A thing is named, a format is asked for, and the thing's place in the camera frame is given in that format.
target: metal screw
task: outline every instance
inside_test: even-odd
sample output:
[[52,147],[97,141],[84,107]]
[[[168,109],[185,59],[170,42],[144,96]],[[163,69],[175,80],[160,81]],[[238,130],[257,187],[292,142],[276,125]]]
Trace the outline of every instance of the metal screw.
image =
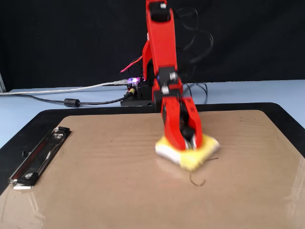
[[31,177],[32,175],[33,175],[32,173],[29,173],[29,174],[25,175],[25,178],[30,179],[30,177]]
[[56,137],[56,138],[62,138],[62,137],[63,137],[63,134],[55,134],[55,137]]

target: red wire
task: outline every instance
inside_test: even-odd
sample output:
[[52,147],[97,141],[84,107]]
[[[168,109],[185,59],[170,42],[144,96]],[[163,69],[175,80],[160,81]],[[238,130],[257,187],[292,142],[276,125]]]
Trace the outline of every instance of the red wire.
[[125,72],[127,69],[129,69],[131,66],[133,66],[135,63],[139,62],[142,59],[143,56],[140,56],[136,61],[130,63],[126,68],[121,70],[121,73]]

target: red robotic arm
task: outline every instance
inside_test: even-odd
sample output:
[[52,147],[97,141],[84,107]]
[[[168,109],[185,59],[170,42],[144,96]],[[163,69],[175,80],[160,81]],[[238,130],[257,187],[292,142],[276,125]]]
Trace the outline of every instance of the red robotic arm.
[[143,48],[143,76],[152,60],[152,100],[161,112],[164,133],[178,150],[202,145],[201,120],[191,97],[183,97],[177,75],[174,16],[166,0],[146,0],[147,42]]

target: black backdrop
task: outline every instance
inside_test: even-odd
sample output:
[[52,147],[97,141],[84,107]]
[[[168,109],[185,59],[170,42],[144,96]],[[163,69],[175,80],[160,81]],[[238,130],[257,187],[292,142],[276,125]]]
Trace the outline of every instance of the black backdrop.
[[[199,11],[213,52],[184,82],[305,78],[305,1],[169,0]],[[178,21],[176,45],[192,38]],[[146,41],[145,0],[0,1],[0,73],[8,89],[86,86],[124,79]],[[191,51],[209,45],[203,35]],[[192,54],[177,50],[178,66]],[[138,75],[139,66],[131,74]]]

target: cable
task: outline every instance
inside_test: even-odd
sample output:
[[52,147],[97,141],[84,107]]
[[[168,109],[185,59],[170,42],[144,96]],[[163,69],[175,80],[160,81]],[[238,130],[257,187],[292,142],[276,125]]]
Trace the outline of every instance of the cable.
[[122,100],[125,100],[131,96],[133,96],[133,94],[135,93],[135,89],[130,89],[129,92],[120,99],[116,99],[116,100],[112,100],[112,101],[106,101],[106,102],[97,102],[97,103],[90,103],[90,102],[80,102],[78,99],[65,99],[64,101],[60,101],[60,100],[49,100],[49,99],[42,99],[42,98],[38,98],[35,97],[33,95],[29,95],[29,94],[4,94],[4,95],[0,95],[0,96],[18,96],[18,97],[27,97],[27,98],[32,98],[32,99],[36,99],[42,102],[47,102],[47,103],[53,103],[53,104],[64,104],[67,107],[79,107],[80,105],[103,105],[103,104],[112,104],[112,103],[116,103]]
[[[198,33],[204,33],[204,34],[207,34],[207,35],[209,36],[209,39],[210,39],[210,46],[209,46],[209,48],[207,48],[207,50],[205,50],[202,54],[198,55],[197,57],[192,58],[192,59],[188,62],[187,65],[182,66],[182,67],[178,70],[178,73],[183,72],[189,65],[195,65],[196,63],[198,63],[199,61],[201,61],[204,57],[206,57],[208,54],[210,54],[210,52],[212,51],[213,46],[214,46],[214,38],[213,38],[213,36],[212,36],[208,31],[199,29],[199,28],[198,28],[198,23],[197,23],[197,25],[196,25],[196,28],[192,28],[192,27],[188,26],[187,24],[185,24],[185,22],[183,21],[182,17],[191,16],[191,14],[190,14],[190,13],[187,13],[187,14],[184,14],[184,15],[179,15],[179,13],[177,13],[177,12],[179,12],[179,11],[182,10],[182,9],[184,9],[184,8],[181,8],[181,9],[178,9],[177,11],[174,11],[174,14],[175,14],[176,18],[181,22],[181,25],[182,25],[185,29],[187,29],[187,30],[189,30],[189,31],[195,32],[195,35],[194,35],[192,41],[187,45],[188,48],[190,47],[190,45],[193,44],[193,41],[194,41],[194,39],[195,39],[195,37],[196,37],[196,35],[197,35]],[[195,8],[193,8],[193,10],[194,10],[194,12],[195,12],[195,14],[196,14],[196,17],[198,17],[198,12],[197,12],[197,10],[196,10]]]
[[194,85],[197,85],[198,87],[202,88],[205,92],[205,100],[204,100],[204,104],[207,104],[208,102],[208,86],[206,85],[206,83],[203,83],[205,85],[205,88],[203,88],[199,83],[193,83],[191,86],[189,86],[187,83],[186,83],[186,86],[187,86],[187,89],[185,89],[183,91],[183,94],[185,94],[186,91],[189,91],[190,92],[190,95],[192,97],[192,91],[191,91],[191,87],[193,87]]
[[80,90],[101,87],[101,86],[110,86],[110,85],[114,86],[114,85],[126,85],[126,84],[127,84],[127,80],[119,80],[119,81],[114,81],[114,82],[110,82],[110,83],[100,83],[100,84],[93,85],[93,86],[79,87],[79,88],[73,88],[73,89],[62,89],[62,90],[51,90],[51,91],[33,91],[33,92],[5,92],[5,93],[0,93],[0,95],[65,93],[65,92],[76,92],[76,91],[80,91]]
[[135,59],[134,61],[132,61],[126,68],[121,70],[120,73],[123,73],[123,72],[127,71],[131,66],[133,66],[135,63],[139,62],[142,59],[142,57],[143,56],[140,56],[137,59]]
[[[188,8],[188,7],[183,7],[183,8],[180,8],[180,9],[178,9],[178,10],[176,11],[176,14],[178,15],[178,18],[180,18],[181,21],[182,21],[182,17],[192,16],[191,13],[186,13],[186,14],[183,14],[183,15],[179,15],[178,12],[179,12],[179,11],[182,11],[182,10],[184,10],[184,9],[186,9],[186,8]],[[198,16],[198,12],[197,12],[197,10],[196,10],[195,8],[193,8],[193,7],[189,7],[189,8],[192,9],[192,10],[195,12],[195,14],[196,14],[196,27],[195,27],[195,29],[196,29],[196,31],[197,31],[197,30],[198,30],[198,25],[199,25],[199,16]],[[195,33],[195,35],[193,36],[191,42],[183,48],[184,51],[188,50],[188,49],[192,46],[192,44],[193,44],[194,41],[195,41],[195,38],[196,38],[196,33]]]
[[80,105],[103,105],[103,104],[113,104],[119,101],[123,101],[129,97],[131,97],[133,94],[127,94],[126,96],[124,96],[123,98],[120,99],[116,99],[116,100],[112,100],[112,101],[106,101],[106,102],[97,102],[97,103],[90,103],[90,102],[80,102]]
[[27,97],[27,98],[32,98],[32,99],[36,99],[42,102],[47,102],[47,103],[52,103],[52,104],[63,104],[63,101],[59,101],[59,100],[49,100],[49,99],[42,99],[42,98],[38,98],[35,97],[33,95],[29,95],[29,94],[2,94],[0,96],[18,96],[18,97]]

